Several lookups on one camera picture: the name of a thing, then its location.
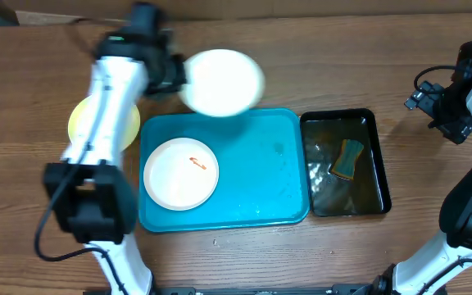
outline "wooden table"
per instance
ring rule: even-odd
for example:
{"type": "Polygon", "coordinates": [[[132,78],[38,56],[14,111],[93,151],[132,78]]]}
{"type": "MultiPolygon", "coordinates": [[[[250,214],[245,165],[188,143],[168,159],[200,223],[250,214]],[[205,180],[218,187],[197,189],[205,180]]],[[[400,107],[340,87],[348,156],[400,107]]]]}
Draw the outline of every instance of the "wooden table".
{"type": "MultiPolygon", "coordinates": [[[[456,61],[472,40],[472,14],[240,20],[174,24],[187,56],[232,48],[266,77],[263,107],[305,111],[368,107],[378,121],[393,200],[386,216],[317,218],[293,226],[150,234],[138,228],[145,263],[163,286],[316,287],[370,282],[407,259],[438,230],[444,197],[472,166],[472,135],[455,146],[429,118],[408,111],[412,80],[425,67],[456,61]]],[[[89,39],[105,30],[81,28],[89,39]]],[[[44,164],[68,144],[66,125],[85,97],[91,61],[64,29],[0,28],[0,294],[78,294],[105,288],[90,255],[56,264],[34,256],[35,226],[47,204],[44,164]]],[[[450,73],[428,77],[444,85],[450,73]]],[[[187,111],[178,99],[141,102],[150,116],[187,111]]],[[[138,183],[139,140],[125,156],[138,183]]],[[[80,248],[50,220],[47,253],[80,248]]],[[[448,285],[472,294],[472,268],[448,285]]]]}

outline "yellow bowl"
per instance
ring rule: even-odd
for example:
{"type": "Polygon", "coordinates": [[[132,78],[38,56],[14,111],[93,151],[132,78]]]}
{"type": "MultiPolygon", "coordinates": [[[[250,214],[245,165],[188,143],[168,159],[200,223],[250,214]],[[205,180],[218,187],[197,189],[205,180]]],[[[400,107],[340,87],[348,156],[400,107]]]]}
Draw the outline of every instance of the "yellow bowl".
{"type": "MultiPolygon", "coordinates": [[[[83,110],[85,109],[88,103],[89,98],[85,98],[75,107],[75,109],[72,111],[72,114],[70,114],[68,129],[71,143],[73,143],[75,140],[77,126],[81,121],[81,115],[83,114],[83,110]]],[[[121,150],[126,149],[136,139],[136,135],[138,135],[140,118],[139,110],[135,105],[132,106],[127,120],[127,129],[125,130],[125,134],[123,135],[123,144],[121,145],[121,150]]]]}

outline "sponge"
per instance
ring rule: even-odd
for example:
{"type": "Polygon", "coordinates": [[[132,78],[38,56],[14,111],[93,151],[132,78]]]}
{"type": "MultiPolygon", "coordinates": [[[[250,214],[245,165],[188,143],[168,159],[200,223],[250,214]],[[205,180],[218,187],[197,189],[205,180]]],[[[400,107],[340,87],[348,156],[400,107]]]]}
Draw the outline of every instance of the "sponge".
{"type": "Polygon", "coordinates": [[[364,150],[364,145],[353,139],[344,139],[340,156],[331,168],[330,173],[343,179],[353,180],[356,161],[364,150]]]}

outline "black cable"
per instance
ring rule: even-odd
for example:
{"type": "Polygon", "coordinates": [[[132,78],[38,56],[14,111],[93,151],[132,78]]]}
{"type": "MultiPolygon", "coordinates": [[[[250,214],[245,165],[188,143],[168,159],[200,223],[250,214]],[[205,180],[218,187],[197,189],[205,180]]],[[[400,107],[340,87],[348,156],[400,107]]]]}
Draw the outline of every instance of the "black cable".
{"type": "Polygon", "coordinates": [[[460,258],[458,259],[457,262],[451,264],[448,266],[445,270],[443,270],[441,273],[439,273],[437,276],[435,276],[430,282],[428,282],[418,293],[418,295],[423,295],[424,293],[431,288],[436,282],[438,282],[439,279],[443,278],[444,275],[447,275],[451,270],[454,270],[457,266],[462,267],[464,263],[472,263],[471,258],[460,258]]]}
{"type": "Polygon", "coordinates": [[[415,86],[415,89],[423,94],[442,94],[444,93],[445,89],[444,90],[438,90],[438,91],[426,91],[422,88],[420,88],[420,86],[418,86],[418,80],[425,74],[429,73],[429,72],[432,72],[434,70],[454,70],[454,71],[463,71],[465,73],[469,73],[469,74],[472,74],[472,70],[471,69],[466,69],[464,67],[461,67],[461,66],[431,66],[430,68],[428,69],[425,69],[425,70],[422,70],[415,78],[415,81],[413,82],[414,86],[415,86]]]}
{"type": "MultiPolygon", "coordinates": [[[[75,24],[78,24],[78,23],[80,23],[81,21],[84,21],[84,20],[88,20],[88,19],[76,19],[76,20],[73,20],[71,23],[69,23],[69,25],[75,25],[75,24]]],[[[72,41],[75,42],[76,45],[78,45],[80,49],[85,50],[87,53],[89,53],[92,56],[92,58],[94,59],[95,56],[94,56],[93,52],[90,51],[90,50],[85,49],[86,48],[86,43],[79,36],[79,34],[77,33],[76,30],[74,32],[75,32],[75,34],[73,35],[73,37],[74,36],[77,36],[77,37],[75,39],[73,38],[72,41]]],[[[105,93],[107,93],[108,92],[107,90],[110,88],[109,85],[108,85],[108,82],[106,82],[106,79],[108,79],[109,77],[108,77],[107,72],[98,63],[97,63],[97,68],[101,72],[101,75],[102,75],[102,99],[101,99],[101,102],[105,102],[107,100],[107,98],[105,97],[105,93]]],[[[85,254],[85,253],[89,253],[89,252],[98,252],[98,253],[102,254],[102,257],[105,258],[105,260],[107,260],[107,264],[109,265],[109,267],[111,269],[112,276],[114,277],[114,280],[116,281],[116,284],[119,286],[120,291],[124,295],[129,295],[129,293],[125,289],[125,286],[121,283],[120,277],[117,274],[116,268],[114,267],[114,264],[112,263],[112,260],[109,257],[108,252],[106,250],[103,250],[100,247],[87,247],[87,248],[83,248],[83,249],[80,249],[80,250],[77,250],[77,251],[74,251],[74,252],[70,252],[70,253],[61,255],[61,256],[46,256],[41,251],[41,247],[39,245],[40,240],[41,240],[41,233],[43,232],[43,228],[47,224],[48,217],[50,217],[50,215],[52,214],[52,210],[53,210],[54,206],[56,205],[57,201],[59,200],[59,198],[61,196],[61,193],[65,190],[65,188],[69,184],[69,182],[74,178],[75,174],[77,173],[77,171],[79,169],[79,166],[81,165],[81,163],[83,162],[83,160],[84,160],[84,158],[87,154],[87,151],[92,149],[90,143],[93,141],[93,138],[96,135],[96,131],[97,131],[96,127],[98,125],[98,122],[101,120],[102,109],[105,107],[104,106],[105,104],[106,103],[101,103],[100,104],[98,114],[96,116],[96,120],[93,122],[93,127],[91,128],[90,135],[87,138],[86,144],[84,146],[83,151],[81,152],[81,155],[78,158],[78,161],[70,168],[69,172],[65,175],[65,177],[61,180],[61,182],[57,186],[56,191],[52,195],[52,199],[50,200],[50,202],[47,205],[47,209],[45,209],[45,212],[43,213],[43,216],[41,217],[41,219],[39,221],[38,227],[37,227],[35,235],[34,235],[34,251],[35,251],[36,255],[39,258],[43,259],[44,261],[49,261],[49,262],[64,261],[66,259],[78,256],[78,255],[81,255],[81,254],[85,254]]]]}

